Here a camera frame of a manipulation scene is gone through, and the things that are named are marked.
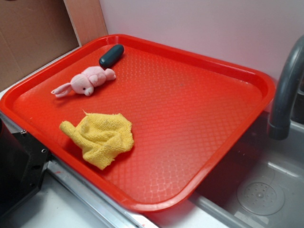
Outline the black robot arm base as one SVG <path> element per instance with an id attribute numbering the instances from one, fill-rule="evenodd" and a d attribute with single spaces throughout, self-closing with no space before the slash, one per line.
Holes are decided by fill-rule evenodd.
<path id="1" fill-rule="evenodd" d="M 37 194 L 49 149 L 29 133 L 11 133 L 0 122 L 0 218 Z"/>

